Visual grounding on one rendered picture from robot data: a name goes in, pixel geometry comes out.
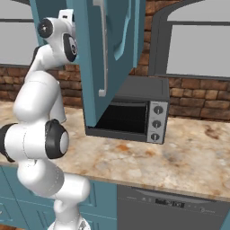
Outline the teal base cabinets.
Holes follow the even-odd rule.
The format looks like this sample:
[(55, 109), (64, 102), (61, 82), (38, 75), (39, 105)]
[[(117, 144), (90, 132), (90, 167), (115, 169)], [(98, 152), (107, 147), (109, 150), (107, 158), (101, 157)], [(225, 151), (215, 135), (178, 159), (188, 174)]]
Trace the teal base cabinets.
[[(117, 230), (117, 186), (90, 180), (89, 197), (79, 210), (92, 230)], [(48, 230), (54, 222), (53, 199), (36, 196), (18, 181), (15, 166), (0, 165), (0, 224)]]

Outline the teal open cabinet door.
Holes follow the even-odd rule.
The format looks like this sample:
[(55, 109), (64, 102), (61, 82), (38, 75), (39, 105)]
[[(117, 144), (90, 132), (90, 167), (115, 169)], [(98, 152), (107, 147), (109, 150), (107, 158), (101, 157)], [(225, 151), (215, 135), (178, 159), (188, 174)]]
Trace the teal open cabinet door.
[(129, 72), (136, 67), (144, 46), (146, 0), (104, 0), (108, 39), (108, 90), (104, 86), (102, 22), (93, 0), (66, 0), (74, 11), (77, 57), (80, 66), (85, 124), (97, 124)]

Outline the grey framed window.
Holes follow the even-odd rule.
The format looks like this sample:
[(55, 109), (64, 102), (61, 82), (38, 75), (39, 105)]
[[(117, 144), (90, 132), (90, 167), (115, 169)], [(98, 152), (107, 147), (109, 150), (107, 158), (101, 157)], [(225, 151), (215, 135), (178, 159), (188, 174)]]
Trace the grey framed window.
[(0, 65), (28, 66), (38, 45), (29, 0), (0, 0)]

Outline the dark grey toaster oven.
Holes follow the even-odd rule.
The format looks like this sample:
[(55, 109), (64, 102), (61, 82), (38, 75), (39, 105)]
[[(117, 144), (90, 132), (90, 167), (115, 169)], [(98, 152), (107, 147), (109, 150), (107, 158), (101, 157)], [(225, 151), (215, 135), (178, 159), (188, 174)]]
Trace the dark grey toaster oven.
[[(169, 81), (166, 78), (128, 76), (96, 126), (84, 126), (85, 134), (162, 145), (169, 105)], [(161, 106), (163, 112), (155, 114), (155, 106)], [(161, 121), (160, 128), (153, 127), (154, 120)], [(153, 133), (160, 136), (155, 142), (151, 138)]]

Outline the dark grey dishwasher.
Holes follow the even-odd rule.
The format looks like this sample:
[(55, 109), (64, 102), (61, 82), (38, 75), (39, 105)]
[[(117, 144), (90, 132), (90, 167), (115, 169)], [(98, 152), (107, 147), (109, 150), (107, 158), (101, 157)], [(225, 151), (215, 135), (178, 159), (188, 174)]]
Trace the dark grey dishwasher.
[(230, 203), (117, 187), (118, 230), (230, 230)]

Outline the grey arched window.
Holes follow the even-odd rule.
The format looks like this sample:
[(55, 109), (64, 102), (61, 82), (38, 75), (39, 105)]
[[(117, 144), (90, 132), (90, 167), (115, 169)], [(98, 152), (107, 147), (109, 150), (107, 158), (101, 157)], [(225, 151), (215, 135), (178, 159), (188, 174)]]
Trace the grey arched window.
[(181, 0), (155, 13), (148, 74), (230, 81), (230, 0)]

